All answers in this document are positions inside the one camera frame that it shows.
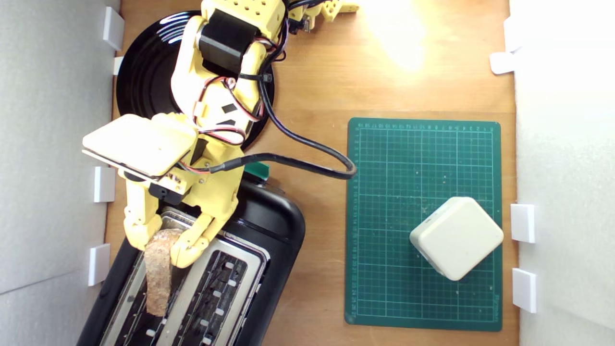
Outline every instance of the white bracket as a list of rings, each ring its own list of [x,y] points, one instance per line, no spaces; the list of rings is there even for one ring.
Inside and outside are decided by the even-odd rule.
[[[94,203],[115,201],[116,170],[109,167],[94,169]]]
[[[119,68],[122,66],[122,62],[124,61],[124,57],[116,57],[113,62],[113,75],[117,76],[119,73]]]
[[[510,230],[513,240],[535,243],[534,206],[530,204],[511,204]]]
[[[512,303],[527,312],[536,313],[536,274],[513,268]]]
[[[87,285],[94,286],[102,282],[109,274],[109,261],[111,260],[111,245],[102,244],[90,248],[90,270]]]
[[[105,9],[103,39],[113,49],[122,50],[122,44],[124,43],[124,19],[110,6],[107,6]]]
[[[515,71],[515,51],[523,46],[525,31],[516,17],[510,16],[504,21],[505,52],[491,53],[489,61],[491,72],[503,74]]]

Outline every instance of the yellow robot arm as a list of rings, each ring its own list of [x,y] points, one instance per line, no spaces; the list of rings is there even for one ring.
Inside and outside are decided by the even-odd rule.
[[[318,14],[333,20],[357,9],[333,0],[299,6],[289,16],[313,24]],[[170,249],[171,263],[180,268],[199,258],[237,207],[243,167],[215,173],[208,167],[244,156],[240,144],[264,112],[261,67],[268,53],[280,52],[277,38],[287,29],[282,0],[203,0],[201,12],[184,29],[171,80],[181,113],[151,120],[123,115],[83,140],[84,153],[118,168],[126,179],[124,229],[135,248],[144,250],[160,230],[159,201],[200,207],[200,216]]]

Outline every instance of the white clip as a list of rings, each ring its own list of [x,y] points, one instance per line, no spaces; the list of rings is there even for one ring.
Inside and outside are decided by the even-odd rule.
[[[530,313],[536,313],[536,274],[512,269],[512,303]]]
[[[491,53],[489,63],[491,64],[491,72],[494,74],[513,72],[515,70],[515,55],[509,52]]]
[[[113,75],[117,76],[119,74],[119,69],[122,66],[122,62],[124,61],[124,57],[116,57],[113,61]]]
[[[534,206],[530,204],[510,205],[510,230],[512,239],[525,243],[536,242]]]
[[[504,21],[505,52],[495,52],[489,55],[491,71],[494,74],[504,74],[515,71],[514,52],[523,46],[525,31],[522,23],[516,17],[510,16]]]
[[[504,21],[504,46],[507,52],[514,52],[523,46],[525,32],[516,17],[510,16]]]
[[[103,39],[115,50],[122,50],[124,42],[124,19],[109,6],[105,9]]]

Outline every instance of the white box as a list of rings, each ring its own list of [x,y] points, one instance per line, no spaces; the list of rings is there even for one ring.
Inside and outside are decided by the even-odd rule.
[[[410,232],[410,241],[449,280],[461,280],[502,243],[504,234],[470,197],[452,197]]]

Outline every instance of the black cable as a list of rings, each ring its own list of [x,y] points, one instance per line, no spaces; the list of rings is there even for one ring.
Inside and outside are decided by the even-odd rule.
[[[284,54],[283,58],[280,59],[275,59],[275,62],[283,62],[284,60],[286,60],[286,50],[282,52]]]
[[[311,4],[311,3],[320,3],[323,2],[321,0],[299,0],[294,2],[291,5],[291,9],[292,8],[296,8],[299,6],[303,6],[305,4]],[[278,58],[278,56],[284,51],[285,46],[286,46],[286,42],[288,39],[288,9],[285,11],[284,13],[284,17],[282,19],[282,29],[280,31],[280,44],[276,47],[275,51],[271,54],[269,54],[266,58],[265,61],[263,62],[263,64],[261,65],[258,74],[259,75],[264,75],[265,72],[267,71],[267,69],[275,62],[275,60]],[[326,145],[323,145],[321,143],[315,142],[313,140],[307,139],[303,136],[300,136],[294,132],[292,132],[291,130],[289,130],[288,128],[286,128],[282,122],[280,121],[280,119],[278,119],[278,117],[276,116],[276,114],[274,113],[273,110],[273,105],[271,104],[270,100],[269,100],[269,95],[267,93],[267,88],[266,88],[266,82],[264,82],[264,80],[259,80],[258,81],[258,90],[260,93],[260,97],[261,97],[261,101],[264,105],[264,111],[269,115],[269,118],[271,119],[271,121],[276,125],[276,127],[282,131],[286,136],[290,137],[293,140],[296,140],[299,143],[302,143],[304,145],[307,145],[311,148],[315,148],[318,149],[334,158],[336,158],[338,161],[342,162],[345,167],[346,167],[346,171],[337,171],[335,169],[329,168],[329,167],[323,167],[320,166],[318,164],[314,164],[314,163],[309,163],[309,162],[305,162],[303,160],[299,160],[299,159],[295,159],[295,158],[289,158],[286,156],[282,156],[282,155],[278,155],[278,154],[273,154],[273,153],[260,153],[260,154],[253,154],[253,155],[246,155],[243,156],[241,158],[236,158],[236,159],[232,159],[229,161],[226,161],[220,165],[217,166],[213,166],[213,167],[209,167],[209,168],[202,168],[202,169],[198,169],[198,171],[201,172],[211,172],[211,173],[215,173],[215,172],[219,172],[219,171],[230,171],[231,169],[235,169],[241,166],[244,166],[248,163],[254,163],[254,162],[262,162],[262,161],[272,161],[272,162],[277,162],[277,163],[281,163],[284,164],[286,166],[291,166],[291,167],[295,167],[295,168],[300,168],[303,169],[305,171],[309,171],[309,172],[313,172],[313,173],[318,173],[318,174],[322,174],[325,175],[327,177],[332,177],[332,178],[336,178],[336,179],[351,179],[353,178],[353,176],[355,176],[355,174],[357,173],[357,166],[346,156],[344,156],[342,153],[340,153],[339,151],[327,147]]]
[[[286,11],[286,13],[284,13],[284,18],[282,19],[282,35],[280,37],[280,44],[278,45],[277,49],[271,55],[267,56],[267,58],[261,65],[259,74],[265,73],[265,71],[267,71],[267,69],[276,60],[276,58],[282,53],[282,51],[285,49],[287,39],[288,39],[288,12]],[[315,142],[313,140],[310,140],[303,136],[295,134],[294,132],[286,128],[284,124],[282,124],[280,119],[278,119],[278,117],[276,116],[273,110],[273,106],[271,105],[271,102],[269,101],[269,96],[267,94],[266,84],[264,82],[259,81],[258,89],[259,89],[259,93],[261,94],[261,99],[263,101],[265,112],[269,115],[269,118],[271,119],[271,121],[276,125],[278,129],[280,129],[280,131],[282,131],[286,136],[290,137],[293,140],[296,140],[299,143],[307,145],[311,148],[318,149],[336,158],[338,161],[342,162],[345,165],[346,171],[345,172],[337,171],[332,168],[323,167],[323,166],[308,163],[305,161],[284,158],[283,156],[280,156],[280,155],[276,155],[277,159],[284,158],[285,160],[283,163],[286,165],[293,166],[296,168],[301,168],[301,169],[319,173],[319,174],[323,174],[323,175],[337,178],[337,179],[351,179],[356,174],[357,172],[356,165],[349,158],[344,156],[342,153],[338,152],[337,150],[333,148],[327,147],[326,145],[322,145],[321,143]]]

